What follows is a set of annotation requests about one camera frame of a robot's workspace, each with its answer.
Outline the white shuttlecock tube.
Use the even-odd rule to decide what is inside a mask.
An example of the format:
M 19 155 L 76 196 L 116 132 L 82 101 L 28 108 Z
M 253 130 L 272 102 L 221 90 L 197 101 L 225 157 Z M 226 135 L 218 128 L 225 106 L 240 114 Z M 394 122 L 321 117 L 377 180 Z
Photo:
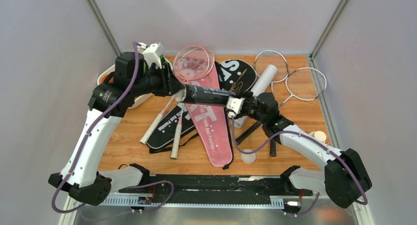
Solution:
M 266 90 L 266 88 L 270 85 L 273 78 L 275 77 L 277 71 L 277 67 L 272 64 L 269 64 L 266 67 L 266 69 L 261 73 L 261 76 L 258 78 L 250 90 L 253 92 L 254 96 L 258 96 Z M 241 118 L 235 119 L 234 127 L 240 129 L 247 119 L 248 116 L 243 116 Z

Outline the black shuttlecock tube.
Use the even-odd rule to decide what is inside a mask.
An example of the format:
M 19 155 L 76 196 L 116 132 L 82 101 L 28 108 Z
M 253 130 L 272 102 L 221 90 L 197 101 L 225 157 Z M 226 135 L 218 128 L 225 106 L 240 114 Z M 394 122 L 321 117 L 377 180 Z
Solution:
M 187 104 L 225 107 L 232 91 L 185 84 L 185 89 L 174 95 L 176 101 Z

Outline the clear round tube lid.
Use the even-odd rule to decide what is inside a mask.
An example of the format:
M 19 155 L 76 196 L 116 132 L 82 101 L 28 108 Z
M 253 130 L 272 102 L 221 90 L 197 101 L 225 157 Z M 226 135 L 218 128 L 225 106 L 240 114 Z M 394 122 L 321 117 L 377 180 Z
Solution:
M 256 160 L 256 153 L 251 153 L 253 150 L 251 149 L 244 149 L 243 152 L 246 154 L 241 153 L 240 157 L 244 163 L 251 164 L 254 163 Z

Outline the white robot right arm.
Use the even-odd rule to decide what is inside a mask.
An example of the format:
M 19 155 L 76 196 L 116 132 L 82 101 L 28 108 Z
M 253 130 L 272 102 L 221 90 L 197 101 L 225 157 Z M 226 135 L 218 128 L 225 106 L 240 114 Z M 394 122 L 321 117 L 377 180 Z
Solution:
M 326 193 L 341 208 L 354 202 L 368 204 L 365 193 L 372 188 L 372 182 L 359 153 L 351 148 L 334 148 L 308 135 L 280 113 L 272 93 L 253 96 L 242 92 L 229 97 L 226 108 L 231 119 L 248 116 L 261 122 L 269 140 L 297 151 L 321 169 L 290 170 L 280 182 L 284 193 L 292 195 L 299 189 Z

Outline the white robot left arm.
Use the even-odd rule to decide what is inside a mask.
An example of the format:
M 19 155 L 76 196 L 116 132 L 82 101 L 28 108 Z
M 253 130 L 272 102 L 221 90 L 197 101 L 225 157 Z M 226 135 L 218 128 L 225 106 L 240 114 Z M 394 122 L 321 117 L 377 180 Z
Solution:
M 116 127 L 137 97 L 145 94 L 172 96 L 180 89 L 171 63 L 162 55 L 126 52 L 118 56 L 115 68 L 92 92 L 87 118 L 75 149 L 65 167 L 50 175 L 55 187 L 51 206 L 61 191 L 80 206 L 99 205 L 113 192 L 134 188 L 139 193 L 150 187 L 150 179 L 138 164 L 113 171 L 98 171 L 104 150 Z

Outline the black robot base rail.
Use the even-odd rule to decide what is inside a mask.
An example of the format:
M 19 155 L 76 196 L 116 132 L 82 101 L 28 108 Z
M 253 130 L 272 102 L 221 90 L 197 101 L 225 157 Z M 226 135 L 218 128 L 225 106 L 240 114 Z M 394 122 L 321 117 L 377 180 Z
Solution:
M 299 190 L 279 176 L 146 174 L 139 189 L 120 189 L 121 193 L 142 193 L 154 202 L 165 199 L 179 204 L 269 204 L 271 196 L 311 196 L 310 190 Z

